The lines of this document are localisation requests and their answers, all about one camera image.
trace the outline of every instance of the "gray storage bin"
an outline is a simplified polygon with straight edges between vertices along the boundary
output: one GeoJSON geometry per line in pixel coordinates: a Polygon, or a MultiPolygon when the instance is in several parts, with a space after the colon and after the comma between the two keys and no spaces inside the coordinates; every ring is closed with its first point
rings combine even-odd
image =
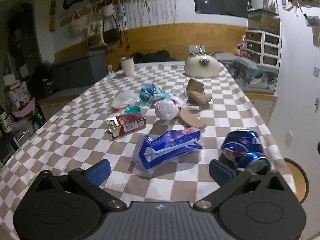
{"type": "Polygon", "coordinates": [[[55,62],[51,71],[57,89],[93,85],[108,75],[106,51],[89,51],[69,60],[55,62]]]}

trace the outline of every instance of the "red snack box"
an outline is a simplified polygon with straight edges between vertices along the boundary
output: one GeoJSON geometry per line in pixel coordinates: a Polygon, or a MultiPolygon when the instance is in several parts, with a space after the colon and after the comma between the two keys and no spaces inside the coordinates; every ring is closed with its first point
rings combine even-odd
{"type": "Polygon", "coordinates": [[[107,119],[107,122],[113,137],[119,137],[147,126],[146,119],[138,112],[111,117],[107,119]]]}

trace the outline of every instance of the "pepsi can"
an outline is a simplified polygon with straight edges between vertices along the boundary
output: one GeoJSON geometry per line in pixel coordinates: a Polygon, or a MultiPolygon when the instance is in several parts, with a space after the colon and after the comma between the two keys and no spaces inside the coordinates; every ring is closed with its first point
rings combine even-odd
{"type": "Polygon", "coordinates": [[[231,161],[230,167],[249,169],[256,174],[266,174],[271,169],[268,158],[264,155],[258,134],[255,131],[239,129],[228,133],[221,150],[231,161]]]}

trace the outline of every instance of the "bottle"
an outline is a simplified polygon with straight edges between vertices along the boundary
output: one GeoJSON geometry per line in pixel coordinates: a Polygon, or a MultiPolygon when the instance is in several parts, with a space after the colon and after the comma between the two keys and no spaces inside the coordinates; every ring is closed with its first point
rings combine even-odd
{"type": "Polygon", "coordinates": [[[241,38],[241,43],[240,43],[240,56],[241,57],[246,57],[246,51],[247,49],[247,41],[246,41],[246,37],[245,35],[242,35],[242,38],[241,38]]]}
{"type": "Polygon", "coordinates": [[[11,118],[7,115],[5,110],[0,105],[0,131],[2,134],[10,133],[12,131],[13,123],[11,118]]]}

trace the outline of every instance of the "blue plastic bag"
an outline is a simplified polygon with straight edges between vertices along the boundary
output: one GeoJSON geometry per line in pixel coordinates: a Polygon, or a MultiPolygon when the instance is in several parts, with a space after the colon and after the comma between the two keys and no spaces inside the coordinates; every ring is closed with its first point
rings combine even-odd
{"type": "Polygon", "coordinates": [[[151,168],[173,157],[203,149],[201,131],[191,127],[187,130],[169,130],[156,139],[148,135],[138,138],[132,160],[143,169],[151,168]]]}
{"type": "Polygon", "coordinates": [[[155,84],[149,84],[145,87],[141,88],[139,93],[140,100],[143,103],[154,103],[156,101],[169,98],[170,95],[164,91],[162,91],[158,86],[155,84]]]}

